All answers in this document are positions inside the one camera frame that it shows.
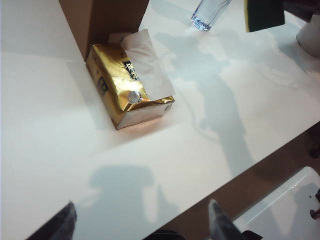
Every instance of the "white cup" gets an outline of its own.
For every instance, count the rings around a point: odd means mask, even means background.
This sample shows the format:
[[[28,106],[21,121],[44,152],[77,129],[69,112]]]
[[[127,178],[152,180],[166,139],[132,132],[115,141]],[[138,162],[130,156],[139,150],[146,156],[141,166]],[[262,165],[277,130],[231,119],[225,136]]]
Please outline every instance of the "white cup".
[[[320,15],[313,15],[296,35],[300,46],[311,56],[320,56]]]

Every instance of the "white paper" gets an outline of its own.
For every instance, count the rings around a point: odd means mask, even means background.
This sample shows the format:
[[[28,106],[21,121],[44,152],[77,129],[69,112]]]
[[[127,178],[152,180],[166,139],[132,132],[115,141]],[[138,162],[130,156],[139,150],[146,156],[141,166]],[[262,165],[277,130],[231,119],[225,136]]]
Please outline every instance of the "white paper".
[[[130,58],[151,101],[175,94],[174,87],[156,54],[147,29],[126,36],[121,42],[121,47]]]

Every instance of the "box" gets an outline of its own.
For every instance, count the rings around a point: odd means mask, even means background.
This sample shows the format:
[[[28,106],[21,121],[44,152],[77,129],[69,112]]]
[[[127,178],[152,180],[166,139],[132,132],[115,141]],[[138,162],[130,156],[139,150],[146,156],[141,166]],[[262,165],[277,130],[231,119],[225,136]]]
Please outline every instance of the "box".
[[[86,67],[117,130],[163,116],[175,101],[172,96],[149,99],[118,43],[94,44]]]
[[[83,59],[110,33],[138,31],[149,0],[59,0]]]

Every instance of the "black label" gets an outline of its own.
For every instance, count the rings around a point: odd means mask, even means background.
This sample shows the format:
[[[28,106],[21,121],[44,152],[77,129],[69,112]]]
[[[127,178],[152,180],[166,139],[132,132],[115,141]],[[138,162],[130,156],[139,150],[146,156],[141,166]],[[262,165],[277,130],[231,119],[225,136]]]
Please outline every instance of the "black label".
[[[123,61],[122,64],[132,80],[140,80],[131,61]]]
[[[106,91],[108,90],[107,84],[103,77],[100,77],[97,83],[98,90],[101,96],[105,95]]]

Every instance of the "clear glass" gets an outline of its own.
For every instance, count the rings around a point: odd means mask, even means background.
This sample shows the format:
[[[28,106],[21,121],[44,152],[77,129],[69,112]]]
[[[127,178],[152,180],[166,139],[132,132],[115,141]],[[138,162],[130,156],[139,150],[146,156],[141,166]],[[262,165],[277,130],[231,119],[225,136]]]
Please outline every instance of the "clear glass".
[[[231,0],[202,0],[194,11],[192,24],[202,31],[209,31]]]

